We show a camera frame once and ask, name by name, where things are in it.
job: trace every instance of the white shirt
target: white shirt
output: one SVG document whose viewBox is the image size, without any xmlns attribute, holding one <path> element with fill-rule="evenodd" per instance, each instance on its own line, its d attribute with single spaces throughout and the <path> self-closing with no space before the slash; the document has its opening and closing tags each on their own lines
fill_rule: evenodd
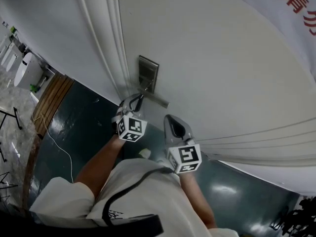
<svg viewBox="0 0 316 237">
<path fill-rule="evenodd" d="M 61 177 L 53 178 L 35 200 L 31 211 L 36 212 L 43 223 L 58 227 L 104 226 L 102 211 L 106 201 L 135 184 L 148 171 L 161 165 L 147 159 L 128 159 L 120 162 L 111 172 L 97 199 L 83 183 L 71 184 Z M 138 187 L 114 201 L 110 206 L 110 218 L 131 218 L 157 214 L 161 220 L 164 237 L 238 237 L 230 229 L 207 229 L 194 212 L 175 174 L 153 173 Z M 67 219 L 81 218 L 79 225 Z"/>
</svg>

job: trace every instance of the white banner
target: white banner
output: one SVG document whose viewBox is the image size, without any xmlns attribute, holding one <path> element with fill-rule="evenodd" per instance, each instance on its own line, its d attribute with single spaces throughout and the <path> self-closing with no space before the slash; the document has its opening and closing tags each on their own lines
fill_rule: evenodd
<svg viewBox="0 0 316 237">
<path fill-rule="evenodd" d="M 243 1 L 277 27 L 316 81 L 316 0 Z"/>
</svg>

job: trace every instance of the fiducial marker cube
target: fiducial marker cube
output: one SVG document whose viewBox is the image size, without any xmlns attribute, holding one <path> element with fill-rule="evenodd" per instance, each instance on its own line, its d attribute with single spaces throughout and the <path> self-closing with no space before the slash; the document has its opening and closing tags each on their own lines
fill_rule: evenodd
<svg viewBox="0 0 316 237">
<path fill-rule="evenodd" d="M 167 158 L 177 174 L 195 171 L 202 163 L 199 144 L 169 148 Z"/>
<path fill-rule="evenodd" d="M 136 142 L 144 136 L 147 122 L 124 115 L 118 122 L 118 136 L 121 140 Z"/>
</svg>

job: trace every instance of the forearm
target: forearm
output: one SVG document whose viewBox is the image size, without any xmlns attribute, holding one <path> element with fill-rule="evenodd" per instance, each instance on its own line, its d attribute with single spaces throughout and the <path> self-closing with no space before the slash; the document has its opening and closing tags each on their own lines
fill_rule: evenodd
<svg viewBox="0 0 316 237">
<path fill-rule="evenodd" d="M 208 229 L 217 228 L 214 213 L 199 188 L 194 175 L 191 172 L 180 174 L 180 183 L 194 211 L 206 227 Z"/>
<path fill-rule="evenodd" d="M 117 135 L 111 140 L 82 168 L 75 179 L 75 183 L 87 185 L 96 198 L 114 166 L 115 160 L 124 145 Z"/>
</svg>

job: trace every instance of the dark green floor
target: dark green floor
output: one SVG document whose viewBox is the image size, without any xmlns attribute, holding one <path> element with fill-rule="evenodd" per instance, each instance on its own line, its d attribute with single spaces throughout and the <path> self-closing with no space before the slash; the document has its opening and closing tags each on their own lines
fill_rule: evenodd
<svg viewBox="0 0 316 237">
<path fill-rule="evenodd" d="M 49 132 L 58 145 L 73 160 L 73 176 L 111 138 L 111 117 L 117 106 L 75 82 L 60 105 Z M 124 158 L 138 157 L 148 148 L 150 159 L 164 156 L 163 132 L 149 125 L 146 134 L 137 143 L 126 143 Z M 278 212 L 285 206 L 292 209 L 298 194 L 264 182 L 217 161 L 203 162 L 195 172 L 197 181 L 214 210 L 217 224 L 231 228 L 239 234 L 254 236 L 277 235 L 269 228 Z M 61 176 L 71 181 L 70 159 L 46 134 L 34 168 L 28 206 L 53 177 Z"/>
</svg>

